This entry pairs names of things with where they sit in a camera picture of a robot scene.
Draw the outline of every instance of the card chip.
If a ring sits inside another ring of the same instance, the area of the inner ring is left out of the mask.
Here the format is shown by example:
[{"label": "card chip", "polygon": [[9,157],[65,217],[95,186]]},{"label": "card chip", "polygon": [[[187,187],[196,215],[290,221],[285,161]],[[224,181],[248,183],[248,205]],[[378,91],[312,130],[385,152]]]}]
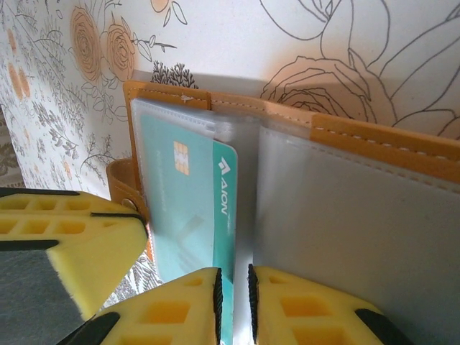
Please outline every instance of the card chip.
[{"label": "card chip", "polygon": [[188,169],[188,147],[180,142],[174,142],[174,163],[177,171],[189,175]]}]

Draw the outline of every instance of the gray foam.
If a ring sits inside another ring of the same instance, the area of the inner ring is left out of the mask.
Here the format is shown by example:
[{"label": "gray foam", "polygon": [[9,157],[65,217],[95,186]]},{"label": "gray foam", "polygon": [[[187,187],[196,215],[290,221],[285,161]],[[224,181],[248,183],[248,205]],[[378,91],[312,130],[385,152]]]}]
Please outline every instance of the gray foam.
[{"label": "gray foam", "polygon": [[83,323],[45,251],[0,252],[0,344],[56,344]]}]

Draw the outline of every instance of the teal card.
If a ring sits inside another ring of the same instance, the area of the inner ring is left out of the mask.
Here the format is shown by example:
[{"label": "teal card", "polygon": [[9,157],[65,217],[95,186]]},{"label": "teal card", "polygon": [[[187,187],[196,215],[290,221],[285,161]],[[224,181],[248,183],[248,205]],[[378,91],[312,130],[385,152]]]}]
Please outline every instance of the teal card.
[{"label": "teal card", "polygon": [[231,344],[236,152],[149,114],[142,114],[139,120],[142,179],[160,277],[169,282],[204,267],[220,267],[224,288],[221,338]]}]

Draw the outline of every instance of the floral pattern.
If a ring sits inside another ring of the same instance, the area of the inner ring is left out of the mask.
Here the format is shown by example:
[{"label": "floral pattern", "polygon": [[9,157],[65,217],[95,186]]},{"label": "floral pattern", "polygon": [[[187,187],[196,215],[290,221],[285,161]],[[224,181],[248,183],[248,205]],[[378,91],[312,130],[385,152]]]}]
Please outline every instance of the floral pattern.
[{"label": "floral pattern", "polygon": [[[0,0],[0,105],[11,134],[0,150],[14,148],[19,166],[7,158],[0,170],[20,168],[29,188],[108,198],[106,166],[132,154],[130,78],[460,139],[459,0],[199,5]],[[159,283],[144,259],[112,301]]]}]

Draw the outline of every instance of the snap button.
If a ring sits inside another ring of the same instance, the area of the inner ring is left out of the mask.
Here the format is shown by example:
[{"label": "snap button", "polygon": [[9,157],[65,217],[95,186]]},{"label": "snap button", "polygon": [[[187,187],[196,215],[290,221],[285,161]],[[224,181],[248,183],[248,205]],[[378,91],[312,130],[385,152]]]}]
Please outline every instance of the snap button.
[{"label": "snap button", "polygon": [[121,204],[124,206],[124,207],[127,207],[127,208],[130,208],[134,211],[137,211],[137,206],[135,203],[133,203],[131,200],[129,200],[128,198],[125,198],[121,201]]}]

